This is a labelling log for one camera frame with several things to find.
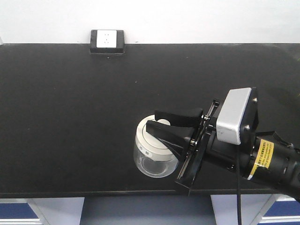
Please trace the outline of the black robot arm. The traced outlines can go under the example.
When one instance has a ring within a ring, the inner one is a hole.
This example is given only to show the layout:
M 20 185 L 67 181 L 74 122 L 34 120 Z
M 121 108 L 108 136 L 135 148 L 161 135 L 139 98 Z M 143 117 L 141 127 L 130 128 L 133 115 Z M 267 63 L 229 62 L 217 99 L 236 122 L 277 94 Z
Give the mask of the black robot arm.
M 189 193 L 207 160 L 295 200 L 300 198 L 300 150 L 274 131 L 257 132 L 257 89 L 229 90 L 224 102 L 175 113 L 156 110 L 146 132 L 183 163 L 176 183 Z

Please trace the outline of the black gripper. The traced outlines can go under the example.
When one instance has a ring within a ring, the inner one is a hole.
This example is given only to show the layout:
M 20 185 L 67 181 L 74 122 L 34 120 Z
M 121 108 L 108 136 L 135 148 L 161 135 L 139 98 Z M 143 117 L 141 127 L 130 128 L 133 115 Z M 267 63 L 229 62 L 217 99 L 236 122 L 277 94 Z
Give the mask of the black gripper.
M 240 125 L 240 145 L 234 145 L 217 139 L 216 122 L 224 103 L 213 100 L 208 113 L 204 116 L 202 108 L 180 110 L 155 110 L 155 120 L 146 123 L 146 132 L 163 143 L 175 157 L 183 162 L 175 180 L 176 189 L 189 195 L 197 175 L 205 161 L 241 175 L 250 162 L 255 144 L 255 131 L 258 126 L 258 92 L 252 91 Z M 167 120 L 170 125 L 157 122 Z M 190 141 L 196 127 L 202 128 L 196 135 L 192 152 L 187 156 Z

